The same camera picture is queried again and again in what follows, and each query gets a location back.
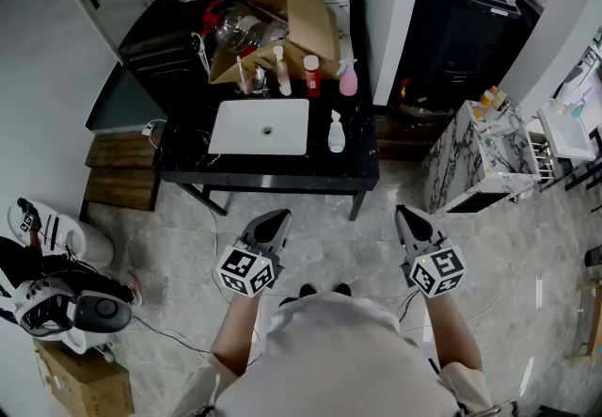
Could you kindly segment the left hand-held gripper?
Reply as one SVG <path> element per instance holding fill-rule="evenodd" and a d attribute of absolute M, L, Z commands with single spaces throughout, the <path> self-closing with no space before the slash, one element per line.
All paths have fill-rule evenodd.
<path fill-rule="evenodd" d="M 217 252 L 219 282 L 244 297 L 272 288 L 281 271 L 280 252 L 292 222 L 292 212 L 280 209 L 251 220 L 231 245 Z"/>

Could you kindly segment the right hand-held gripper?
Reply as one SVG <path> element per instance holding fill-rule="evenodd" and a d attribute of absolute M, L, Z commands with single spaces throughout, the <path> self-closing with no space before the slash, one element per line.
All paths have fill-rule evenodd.
<path fill-rule="evenodd" d="M 417 254 L 407 255 L 402 263 L 408 287 L 416 287 L 426 298 L 457 288 L 466 275 L 466 261 L 435 220 L 422 210 L 403 204 L 397 205 L 394 220 L 400 242 L 408 249 L 416 249 L 424 242 L 430 244 Z"/>

